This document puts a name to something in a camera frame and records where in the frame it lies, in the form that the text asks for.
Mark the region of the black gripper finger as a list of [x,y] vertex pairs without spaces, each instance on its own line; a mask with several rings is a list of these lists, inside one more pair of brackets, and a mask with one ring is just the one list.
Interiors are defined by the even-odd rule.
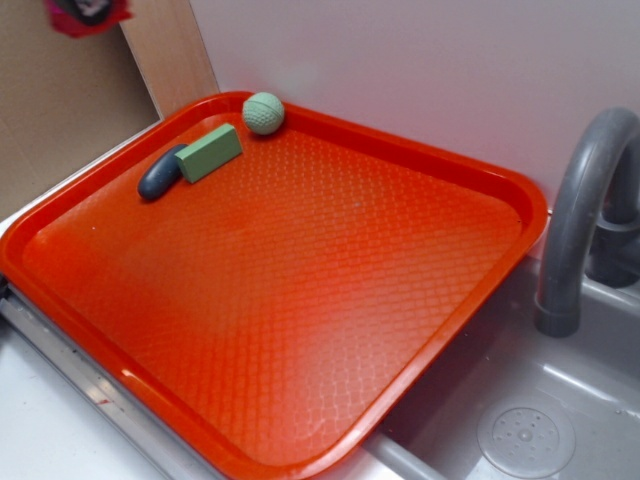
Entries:
[[111,0],[65,0],[63,9],[82,24],[101,24],[111,14]]

